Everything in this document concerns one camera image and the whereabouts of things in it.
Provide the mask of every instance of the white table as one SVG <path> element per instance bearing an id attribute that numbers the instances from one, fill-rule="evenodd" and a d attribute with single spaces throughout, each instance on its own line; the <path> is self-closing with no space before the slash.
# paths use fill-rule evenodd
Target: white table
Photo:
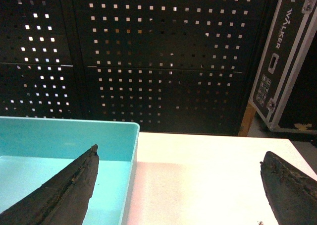
<path id="1" fill-rule="evenodd" d="M 286 139 L 140 133 L 129 225 L 278 225 L 260 176 L 273 151 L 317 175 Z"/>

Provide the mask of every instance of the plastic tray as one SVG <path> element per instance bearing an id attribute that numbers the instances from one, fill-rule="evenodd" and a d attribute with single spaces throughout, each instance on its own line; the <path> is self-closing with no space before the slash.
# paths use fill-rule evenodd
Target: plastic tray
<path id="1" fill-rule="evenodd" d="M 83 224 L 124 224 L 139 128 L 125 122 L 0 117 L 0 212 L 98 144 L 99 172 Z"/>

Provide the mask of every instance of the floor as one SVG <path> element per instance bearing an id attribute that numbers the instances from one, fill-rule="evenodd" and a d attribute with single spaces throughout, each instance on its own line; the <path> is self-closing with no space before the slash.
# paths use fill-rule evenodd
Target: floor
<path id="1" fill-rule="evenodd" d="M 266 138 L 288 138 L 293 145 L 311 166 L 311 168 L 317 174 L 317 147 L 313 146 L 310 141 L 315 139 L 311 135 L 301 135 L 294 133 L 275 133 L 270 132 L 265 128 L 265 125 L 256 114 L 251 124 L 251 128 L 248 133 L 248 137 L 266 137 Z"/>

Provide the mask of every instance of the black perforated metal panel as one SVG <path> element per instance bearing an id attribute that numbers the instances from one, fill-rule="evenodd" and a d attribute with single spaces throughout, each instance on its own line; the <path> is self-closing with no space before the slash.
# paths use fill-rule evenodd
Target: black perforated metal panel
<path id="1" fill-rule="evenodd" d="M 145 131 L 230 133 L 241 73 L 166 69 L 88 69 L 98 119 L 134 121 Z"/>
<path id="2" fill-rule="evenodd" d="M 74 0 L 84 64 L 245 71 L 264 2 Z"/>
<path id="3" fill-rule="evenodd" d="M 0 1 L 1 115 L 227 135 L 238 132 L 263 17 L 276 4 Z"/>
<path id="4" fill-rule="evenodd" d="M 81 118 L 69 66 L 0 64 L 0 115 Z"/>
<path id="5" fill-rule="evenodd" d="M 0 62 L 71 64 L 59 0 L 0 0 Z"/>

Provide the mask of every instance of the case latch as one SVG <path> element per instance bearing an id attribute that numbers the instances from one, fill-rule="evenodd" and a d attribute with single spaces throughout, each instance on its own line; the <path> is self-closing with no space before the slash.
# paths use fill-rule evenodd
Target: case latch
<path id="1" fill-rule="evenodd" d="M 316 0 L 305 0 L 302 13 L 310 14 L 315 6 Z"/>
<path id="2" fill-rule="evenodd" d="M 275 110 L 275 107 L 276 107 L 276 102 L 275 102 L 272 98 L 270 98 L 269 102 L 268 102 L 267 105 L 266 105 L 266 108 L 267 108 L 271 113 L 273 113 L 274 110 Z"/>

